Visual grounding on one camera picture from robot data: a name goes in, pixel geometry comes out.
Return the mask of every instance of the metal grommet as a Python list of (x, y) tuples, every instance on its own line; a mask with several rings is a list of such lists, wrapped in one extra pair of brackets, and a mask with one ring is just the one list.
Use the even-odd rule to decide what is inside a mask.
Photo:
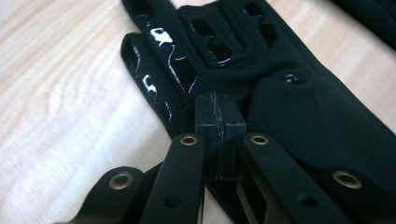
[(354, 175), (345, 171), (335, 171), (332, 178), (340, 185), (349, 189), (359, 189), (362, 186), (361, 181)]
[(268, 138), (261, 136), (261, 135), (253, 135), (250, 137), (250, 141), (256, 145), (267, 145), (270, 141)]
[(122, 172), (111, 177), (108, 185), (112, 189), (125, 189), (128, 188), (132, 182), (134, 182), (134, 177), (129, 173)]
[(180, 139), (180, 143), (183, 144), (184, 146), (193, 146), (197, 144), (198, 139), (194, 136), (188, 135), (184, 136)]

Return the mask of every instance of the round hole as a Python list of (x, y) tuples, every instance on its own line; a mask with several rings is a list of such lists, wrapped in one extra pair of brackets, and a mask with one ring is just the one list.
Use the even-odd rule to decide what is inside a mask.
[(261, 146), (267, 145), (269, 142), (268, 138), (260, 135), (251, 136), (250, 141), (256, 145), (261, 145)]
[(198, 139), (194, 136), (185, 136), (180, 139), (180, 143), (184, 146), (192, 146), (198, 142)]
[(112, 189), (125, 189), (128, 188), (132, 184), (132, 182), (134, 182), (134, 177), (124, 172), (111, 177), (108, 185)]
[(298, 197), (298, 201), (305, 207), (310, 207), (310, 208), (318, 207), (318, 200), (308, 194), (304, 194), (304, 193), (301, 194)]
[(177, 208), (181, 205), (181, 198), (176, 194), (170, 194), (166, 196), (166, 198), (163, 200), (163, 203), (168, 208)]
[(361, 188), (361, 181), (354, 175), (345, 171), (336, 171), (332, 173), (332, 178), (340, 185), (349, 189)]

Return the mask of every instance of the wooden table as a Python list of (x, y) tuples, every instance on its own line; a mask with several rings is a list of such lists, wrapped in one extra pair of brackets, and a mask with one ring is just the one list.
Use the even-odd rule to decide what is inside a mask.
[[(269, 2), (396, 132), (396, 52), (329, 1)], [(163, 160), (170, 140), (120, 57), (132, 31), (120, 0), (0, 1), (0, 223), (69, 220), (109, 169)], [(230, 223), (210, 195), (204, 223)]]

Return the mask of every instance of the shiny black pattern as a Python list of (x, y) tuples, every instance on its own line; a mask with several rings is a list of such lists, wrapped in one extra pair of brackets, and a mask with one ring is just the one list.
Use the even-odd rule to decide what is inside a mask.
[(313, 175), (348, 167), (396, 195), (394, 134), (265, 1), (123, 3), (142, 35), (125, 36), (122, 58), (171, 137), (193, 131), (197, 94), (224, 92), (249, 132), (272, 135)]

